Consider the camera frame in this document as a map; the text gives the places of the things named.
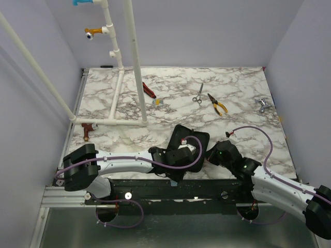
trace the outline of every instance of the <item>table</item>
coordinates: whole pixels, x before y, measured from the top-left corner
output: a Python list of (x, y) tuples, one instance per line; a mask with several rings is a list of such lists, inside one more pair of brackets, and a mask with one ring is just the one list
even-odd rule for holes
[[(148, 126), (102, 126), (89, 133), (89, 143), (97, 150), (109, 152), (138, 152), (152, 146), (166, 148), (174, 127), (181, 124), (196, 131), (208, 132), (208, 149), (216, 141), (226, 139), (225, 131), (245, 125), (262, 128), (274, 143), (268, 167), (288, 178), (296, 178), (295, 168), (288, 150), (279, 117), (274, 107), (260, 113), (255, 99), (266, 98), (272, 102), (268, 84), (261, 67), (257, 68), (181, 68), (145, 67), (141, 69), (143, 81), (154, 91), (163, 104), (154, 105), (145, 95)], [(117, 82), (117, 68), (91, 68), (88, 73), (78, 116), (82, 118), (107, 118)], [(192, 98), (201, 83), (202, 104)], [(218, 116), (207, 93), (224, 104)], [(119, 96), (116, 119), (137, 120), (141, 117), (137, 88), (132, 69), (126, 69)], [(86, 144), (83, 128), (76, 125), (69, 141), (68, 152)], [(245, 157), (263, 162), (269, 151), (266, 137), (257, 130), (243, 129), (232, 136)], [(164, 179), (154, 174), (135, 172), (113, 173), (113, 179)], [(205, 161), (198, 173), (187, 173), (184, 179), (232, 179), (234, 176), (221, 166)]]

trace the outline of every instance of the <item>blue valve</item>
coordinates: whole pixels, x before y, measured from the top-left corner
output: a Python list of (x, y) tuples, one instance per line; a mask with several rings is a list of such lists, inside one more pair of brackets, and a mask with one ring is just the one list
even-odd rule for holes
[(93, 0), (72, 0), (74, 6), (77, 6), (78, 3), (93, 3)]

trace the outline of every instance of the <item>scissors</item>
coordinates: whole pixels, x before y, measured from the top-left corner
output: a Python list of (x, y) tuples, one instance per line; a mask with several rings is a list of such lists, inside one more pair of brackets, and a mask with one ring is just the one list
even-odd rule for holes
[(222, 109), (224, 109), (224, 111), (227, 113), (228, 110), (227, 108), (220, 102), (216, 101), (216, 99), (214, 97), (212, 97), (210, 94), (208, 94), (210, 100), (212, 101), (213, 107), (215, 109), (215, 112), (219, 115), (222, 116), (222, 113), (218, 111), (217, 106), (220, 106)]
[(203, 88), (203, 83), (201, 84), (201, 87), (200, 87), (200, 90), (199, 90), (199, 93), (197, 94), (197, 96), (192, 98), (192, 101), (197, 102), (199, 105), (202, 103), (202, 100), (201, 100), (202, 88)]

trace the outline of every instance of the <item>robotic arm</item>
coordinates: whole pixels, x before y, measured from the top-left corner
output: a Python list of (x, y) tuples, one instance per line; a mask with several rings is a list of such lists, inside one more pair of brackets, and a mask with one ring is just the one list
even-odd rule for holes
[(242, 157), (230, 141), (217, 142), (206, 151), (208, 134), (180, 129), (179, 135), (176, 128), (167, 149), (152, 147), (135, 153), (109, 153), (96, 151), (93, 144), (84, 145), (64, 157), (65, 169), (55, 178), (64, 173), (66, 191), (87, 190), (97, 198), (105, 198), (112, 194), (113, 188), (102, 175), (164, 173), (172, 180), (181, 181), (185, 172), (198, 172), (206, 158), (212, 164), (227, 168), (243, 183), (241, 190), (252, 198), (283, 209), (305, 222), (316, 235), (331, 239), (331, 190), (325, 186), (315, 189), (268, 170), (266, 162), (272, 152), (272, 142), (264, 131), (249, 127), (262, 131), (270, 141), (271, 149), (262, 166), (258, 161)]

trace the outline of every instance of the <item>gray floor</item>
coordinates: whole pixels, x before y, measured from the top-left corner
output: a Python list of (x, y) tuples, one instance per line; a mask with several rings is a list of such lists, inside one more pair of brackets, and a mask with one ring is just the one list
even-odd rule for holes
[[(150, 215), (141, 226), (120, 230), (97, 225), (94, 213), (93, 208), (51, 210), (41, 247), (317, 247), (305, 224), (291, 215), (270, 226), (249, 224), (236, 215)], [(259, 220), (275, 220), (281, 214), (264, 207)], [(128, 224), (135, 218), (119, 216), (114, 221)]]

